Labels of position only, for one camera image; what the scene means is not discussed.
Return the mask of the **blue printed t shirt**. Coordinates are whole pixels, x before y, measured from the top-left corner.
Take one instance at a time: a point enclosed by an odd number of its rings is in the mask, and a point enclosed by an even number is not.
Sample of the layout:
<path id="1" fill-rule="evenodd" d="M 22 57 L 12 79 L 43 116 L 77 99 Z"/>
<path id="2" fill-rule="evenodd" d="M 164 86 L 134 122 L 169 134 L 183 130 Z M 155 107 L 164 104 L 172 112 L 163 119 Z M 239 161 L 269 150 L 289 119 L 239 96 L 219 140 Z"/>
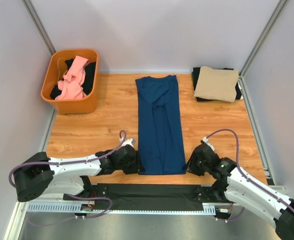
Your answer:
<path id="1" fill-rule="evenodd" d="M 136 81 L 138 153 L 142 175 L 185 174 L 185 152 L 176 76 Z"/>

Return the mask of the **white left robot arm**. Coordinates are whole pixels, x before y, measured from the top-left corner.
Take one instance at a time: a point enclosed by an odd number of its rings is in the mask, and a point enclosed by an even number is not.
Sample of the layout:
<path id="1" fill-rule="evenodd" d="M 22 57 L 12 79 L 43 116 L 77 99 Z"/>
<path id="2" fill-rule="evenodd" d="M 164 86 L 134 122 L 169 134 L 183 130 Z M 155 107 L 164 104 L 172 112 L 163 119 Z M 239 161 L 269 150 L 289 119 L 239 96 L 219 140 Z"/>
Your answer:
<path id="1" fill-rule="evenodd" d="M 38 152 L 12 176 L 19 202 L 47 194 L 62 195 L 64 200 L 75 196 L 86 201 L 95 196 L 89 177 L 110 175 L 115 171 L 123 171 L 126 175 L 144 171 L 139 153 L 132 145 L 77 158 L 54 158 Z"/>

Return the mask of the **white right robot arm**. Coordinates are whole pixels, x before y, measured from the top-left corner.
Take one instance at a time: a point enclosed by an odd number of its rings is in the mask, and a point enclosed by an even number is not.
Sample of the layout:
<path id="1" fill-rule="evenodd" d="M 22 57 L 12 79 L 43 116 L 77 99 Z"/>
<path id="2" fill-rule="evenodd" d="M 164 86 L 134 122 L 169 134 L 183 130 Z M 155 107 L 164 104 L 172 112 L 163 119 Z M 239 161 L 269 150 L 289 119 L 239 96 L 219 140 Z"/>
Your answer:
<path id="1" fill-rule="evenodd" d="M 185 169 L 197 176 L 208 173 L 216 180 L 212 185 L 216 201 L 239 204 L 268 222 L 280 239 L 294 240 L 294 198 L 255 179 L 234 160 L 220 158 L 205 142 L 193 150 Z"/>

